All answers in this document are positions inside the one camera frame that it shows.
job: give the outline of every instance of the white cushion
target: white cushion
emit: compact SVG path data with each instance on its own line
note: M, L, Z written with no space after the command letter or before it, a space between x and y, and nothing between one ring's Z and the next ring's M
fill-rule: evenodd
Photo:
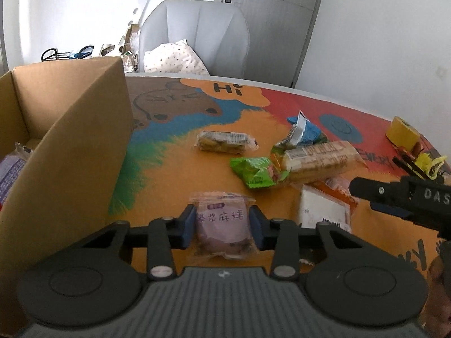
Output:
M199 56L188 46L186 39L164 43L144 54L144 72L170 72L209 75Z

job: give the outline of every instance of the yellow tape roll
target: yellow tape roll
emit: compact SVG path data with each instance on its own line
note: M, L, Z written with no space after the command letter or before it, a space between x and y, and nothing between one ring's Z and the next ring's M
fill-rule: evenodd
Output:
M405 120L395 117L386 132L387 138L397 147L404 147L411 152L415 144L420 140L420 134Z

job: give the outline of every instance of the orange speech bubble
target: orange speech bubble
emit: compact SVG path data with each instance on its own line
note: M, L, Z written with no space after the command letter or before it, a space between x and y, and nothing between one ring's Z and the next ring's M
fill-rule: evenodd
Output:
M181 79L180 82L190 87L202 89L205 94L216 99L239 100L252 107L267 107L271 104L262 95L262 89L255 86L195 79Z

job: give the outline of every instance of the ridged gray surface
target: ridged gray surface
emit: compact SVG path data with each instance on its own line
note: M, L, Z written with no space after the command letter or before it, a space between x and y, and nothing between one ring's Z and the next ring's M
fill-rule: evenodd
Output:
M312 308L294 283L277 282L262 268L186 268L173 281L152 284L135 307L88 330L33 324L22 338L416 338L413 323L363 330Z

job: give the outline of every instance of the gray chair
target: gray chair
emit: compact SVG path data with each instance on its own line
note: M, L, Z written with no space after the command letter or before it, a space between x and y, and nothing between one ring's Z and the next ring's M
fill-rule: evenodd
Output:
M141 26L139 71L144 52L186 39L214 76L243 78L249 30L237 7L210 1L165 0Z

